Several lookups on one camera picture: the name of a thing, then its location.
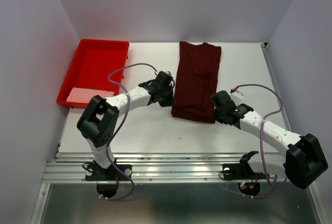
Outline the red plastic tray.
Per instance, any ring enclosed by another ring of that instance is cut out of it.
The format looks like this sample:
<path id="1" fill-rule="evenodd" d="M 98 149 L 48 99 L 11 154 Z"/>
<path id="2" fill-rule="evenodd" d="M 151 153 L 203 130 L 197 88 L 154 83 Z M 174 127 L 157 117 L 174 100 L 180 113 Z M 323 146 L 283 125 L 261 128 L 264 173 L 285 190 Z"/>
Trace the red plastic tray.
<path id="1" fill-rule="evenodd" d="M 95 95 L 119 94 L 120 87 L 108 81 L 110 73 L 126 65 L 129 42 L 82 39 L 73 56 L 57 103 L 71 108 L 85 108 Z"/>

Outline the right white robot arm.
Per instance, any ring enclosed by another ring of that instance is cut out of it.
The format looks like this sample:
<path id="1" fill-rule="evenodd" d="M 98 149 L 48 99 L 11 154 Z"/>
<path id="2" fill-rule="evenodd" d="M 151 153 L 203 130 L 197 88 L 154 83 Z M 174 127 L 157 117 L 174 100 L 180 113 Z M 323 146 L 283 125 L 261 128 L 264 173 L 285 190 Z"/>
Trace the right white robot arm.
<path id="1" fill-rule="evenodd" d="M 230 103 L 226 107 L 216 107 L 212 117 L 221 124 L 258 137 L 261 143 L 267 143 L 278 151 L 278 155 L 265 156 L 262 150 L 243 155 L 239 164 L 228 166 L 226 180 L 248 178 L 256 173 L 272 174 L 306 189 L 328 169 L 320 143 L 310 133 L 300 135 L 288 131 L 263 119 L 245 104 L 234 106 Z"/>

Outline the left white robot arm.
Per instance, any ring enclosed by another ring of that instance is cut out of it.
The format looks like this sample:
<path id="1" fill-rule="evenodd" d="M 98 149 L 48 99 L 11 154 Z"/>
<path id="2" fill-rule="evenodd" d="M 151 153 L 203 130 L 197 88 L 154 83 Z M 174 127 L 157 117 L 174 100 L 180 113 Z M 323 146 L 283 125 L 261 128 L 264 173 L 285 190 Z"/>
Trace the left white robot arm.
<path id="1" fill-rule="evenodd" d="M 119 174 L 116 159 L 110 147 L 111 141 L 124 122 L 117 125 L 118 118 L 127 117 L 129 111 L 158 103 L 160 107 L 173 107 L 175 81 L 163 73 L 155 79 L 142 82 L 127 93 L 108 98 L 94 96 L 77 122 L 77 129 L 87 140 L 93 161 L 84 165 L 86 180 L 112 180 Z"/>

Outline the dark red t shirt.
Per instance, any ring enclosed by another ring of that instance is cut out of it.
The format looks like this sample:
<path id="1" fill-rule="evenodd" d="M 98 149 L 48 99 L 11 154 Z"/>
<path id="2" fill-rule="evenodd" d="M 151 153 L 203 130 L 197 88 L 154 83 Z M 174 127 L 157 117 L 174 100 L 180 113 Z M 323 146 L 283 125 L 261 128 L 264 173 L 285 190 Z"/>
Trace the dark red t shirt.
<path id="1" fill-rule="evenodd" d="M 201 123 L 215 123 L 212 118 L 222 48 L 208 43 L 179 42 L 179 64 L 175 80 L 174 118 Z"/>

